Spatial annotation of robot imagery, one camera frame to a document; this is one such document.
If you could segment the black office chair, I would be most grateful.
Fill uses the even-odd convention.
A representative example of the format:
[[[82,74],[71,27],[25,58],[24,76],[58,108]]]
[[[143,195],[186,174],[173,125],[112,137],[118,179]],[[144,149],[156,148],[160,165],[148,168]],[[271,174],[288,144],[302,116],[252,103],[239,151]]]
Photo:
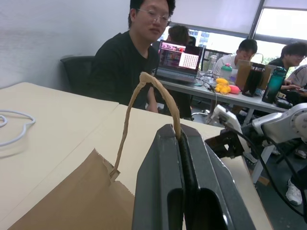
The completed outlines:
[[[87,82],[93,61],[94,56],[66,57],[60,60],[66,71],[72,93],[83,96],[88,94]]]

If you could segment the shaker bottle with green lid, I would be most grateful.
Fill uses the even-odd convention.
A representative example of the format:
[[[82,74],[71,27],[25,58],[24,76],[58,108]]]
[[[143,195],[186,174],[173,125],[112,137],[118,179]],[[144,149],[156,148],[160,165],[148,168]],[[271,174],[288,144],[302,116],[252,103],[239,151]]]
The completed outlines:
[[[220,71],[220,77],[226,80],[230,80],[230,77],[232,75],[232,67],[229,63],[226,63],[221,67]]]

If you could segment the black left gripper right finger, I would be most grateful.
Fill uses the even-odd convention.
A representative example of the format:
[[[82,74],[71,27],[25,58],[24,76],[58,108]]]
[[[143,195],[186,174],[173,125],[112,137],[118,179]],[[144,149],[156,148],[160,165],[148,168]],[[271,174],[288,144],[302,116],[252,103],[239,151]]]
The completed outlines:
[[[234,179],[201,134],[181,126],[186,230],[256,230]]]

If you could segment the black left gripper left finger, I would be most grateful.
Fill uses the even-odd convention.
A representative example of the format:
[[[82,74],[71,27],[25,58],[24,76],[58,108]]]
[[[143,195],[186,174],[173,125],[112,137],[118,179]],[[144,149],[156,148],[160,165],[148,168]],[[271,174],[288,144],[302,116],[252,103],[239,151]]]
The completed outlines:
[[[182,230],[184,194],[178,141],[166,124],[138,170],[132,230]]]

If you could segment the yellow plush toy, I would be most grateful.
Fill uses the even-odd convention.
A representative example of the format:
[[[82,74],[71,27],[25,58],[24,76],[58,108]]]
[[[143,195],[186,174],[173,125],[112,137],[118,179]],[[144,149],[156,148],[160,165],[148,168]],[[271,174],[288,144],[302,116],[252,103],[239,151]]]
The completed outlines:
[[[216,86],[215,86],[215,91],[219,92],[221,94],[228,94],[231,91],[229,81],[223,78],[217,78],[215,80]]]

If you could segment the dark-haired person behind laptop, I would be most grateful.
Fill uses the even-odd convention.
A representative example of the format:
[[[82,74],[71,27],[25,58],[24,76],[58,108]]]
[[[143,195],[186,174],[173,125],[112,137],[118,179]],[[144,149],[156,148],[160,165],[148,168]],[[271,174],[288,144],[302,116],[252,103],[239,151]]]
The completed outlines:
[[[174,25],[168,29],[167,41],[181,45],[196,45],[196,38],[189,35],[189,29],[182,25]]]

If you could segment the grey office desk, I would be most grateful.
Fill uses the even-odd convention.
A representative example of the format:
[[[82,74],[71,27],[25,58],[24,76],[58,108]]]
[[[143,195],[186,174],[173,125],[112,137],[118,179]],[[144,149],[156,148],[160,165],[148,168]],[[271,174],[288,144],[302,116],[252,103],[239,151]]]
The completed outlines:
[[[167,89],[174,90],[177,92],[187,93],[193,96],[198,96],[200,98],[212,99],[218,102],[224,102],[227,104],[233,104],[242,106],[244,108],[248,108],[248,114],[244,120],[243,125],[247,125],[254,113],[254,111],[262,111],[266,113],[275,113],[275,112],[285,112],[284,108],[277,107],[274,104],[265,103],[261,100],[259,96],[256,97],[247,97],[239,94],[220,94],[213,93],[207,87],[209,86],[207,83],[203,83],[201,86],[196,86],[190,83],[183,83],[180,81],[168,81],[164,79],[159,80],[163,86]]]

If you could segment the tall brown paper bag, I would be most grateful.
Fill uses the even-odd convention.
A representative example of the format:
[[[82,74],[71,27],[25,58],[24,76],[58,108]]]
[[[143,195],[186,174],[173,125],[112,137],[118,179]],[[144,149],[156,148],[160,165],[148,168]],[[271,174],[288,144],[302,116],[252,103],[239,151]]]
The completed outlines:
[[[251,70],[252,62],[247,60],[239,60],[237,64],[237,75],[235,85],[243,91],[245,83],[247,81],[249,72]]]

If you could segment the teal water bottle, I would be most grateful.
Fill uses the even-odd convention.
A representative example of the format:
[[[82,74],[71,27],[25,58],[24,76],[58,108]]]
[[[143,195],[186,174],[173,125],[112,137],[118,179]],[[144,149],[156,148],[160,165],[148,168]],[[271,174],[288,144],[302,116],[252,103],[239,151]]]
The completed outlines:
[[[278,92],[281,89],[281,86],[284,83],[286,76],[286,69],[282,67],[277,67],[273,71],[269,82],[267,84],[266,90],[263,94],[262,101],[268,104],[272,104],[275,101],[275,98]]]

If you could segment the open grey laptop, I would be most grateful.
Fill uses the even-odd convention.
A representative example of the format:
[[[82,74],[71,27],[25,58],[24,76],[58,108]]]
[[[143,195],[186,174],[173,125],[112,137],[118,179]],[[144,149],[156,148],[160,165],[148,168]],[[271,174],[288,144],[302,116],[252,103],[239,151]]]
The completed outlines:
[[[162,40],[159,43],[158,78],[195,83],[203,48]]]

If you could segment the black tumbler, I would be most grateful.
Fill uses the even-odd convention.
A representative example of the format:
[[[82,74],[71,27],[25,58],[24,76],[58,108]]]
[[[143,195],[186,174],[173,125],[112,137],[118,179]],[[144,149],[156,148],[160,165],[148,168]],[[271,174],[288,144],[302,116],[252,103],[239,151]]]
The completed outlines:
[[[253,97],[258,85],[262,80],[262,75],[264,71],[264,66],[259,64],[252,66],[248,78],[246,80],[242,94],[247,97]]]

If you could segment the white sneaker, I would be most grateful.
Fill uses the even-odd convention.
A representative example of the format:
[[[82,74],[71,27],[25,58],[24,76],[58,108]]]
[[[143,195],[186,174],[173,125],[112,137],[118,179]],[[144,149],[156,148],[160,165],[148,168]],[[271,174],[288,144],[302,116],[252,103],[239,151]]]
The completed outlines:
[[[285,194],[287,200],[295,205],[299,206],[302,204],[302,195],[300,190],[292,183],[291,179],[287,181],[287,191]]]

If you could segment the brown paper bag with handle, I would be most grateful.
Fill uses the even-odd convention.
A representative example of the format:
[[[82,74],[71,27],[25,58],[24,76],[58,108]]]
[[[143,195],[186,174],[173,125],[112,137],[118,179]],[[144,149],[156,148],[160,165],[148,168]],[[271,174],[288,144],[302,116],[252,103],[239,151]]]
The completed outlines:
[[[151,83],[170,106],[173,130],[180,136],[179,111],[163,85],[143,72],[133,92],[134,102],[140,90]],[[16,221],[8,230],[132,230],[138,170],[154,140],[139,140],[145,129],[141,122],[131,128],[131,149],[124,150],[130,114],[126,113],[122,139],[115,164],[93,150],[59,185]]]

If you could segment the curly-haired person with glasses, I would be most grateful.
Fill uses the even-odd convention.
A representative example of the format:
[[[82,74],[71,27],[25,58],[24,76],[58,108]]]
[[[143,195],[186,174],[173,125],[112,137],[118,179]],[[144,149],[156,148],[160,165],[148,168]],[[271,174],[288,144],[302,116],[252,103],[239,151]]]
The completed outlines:
[[[279,58],[276,58],[269,62],[271,66],[281,67],[288,73],[291,67],[297,67],[302,60],[307,56],[307,44],[304,42],[296,42],[286,45]],[[292,80],[285,79],[281,86],[281,93],[285,94],[286,100],[292,105],[296,105],[302,102],[299,94],[299,86],[297,83],[293,83]]]

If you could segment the person in black t-shirt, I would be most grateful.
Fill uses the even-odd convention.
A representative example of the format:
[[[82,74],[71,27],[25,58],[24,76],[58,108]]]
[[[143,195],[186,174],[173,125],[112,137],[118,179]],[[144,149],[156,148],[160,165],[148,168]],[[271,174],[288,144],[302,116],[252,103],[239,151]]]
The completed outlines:
[[[158,67],[152,43],[170,24],[175,7],[176,0],[130,0],[128,31],[107,40],[94,57],[89,96],[129,104],[140,74],[153,75]]]

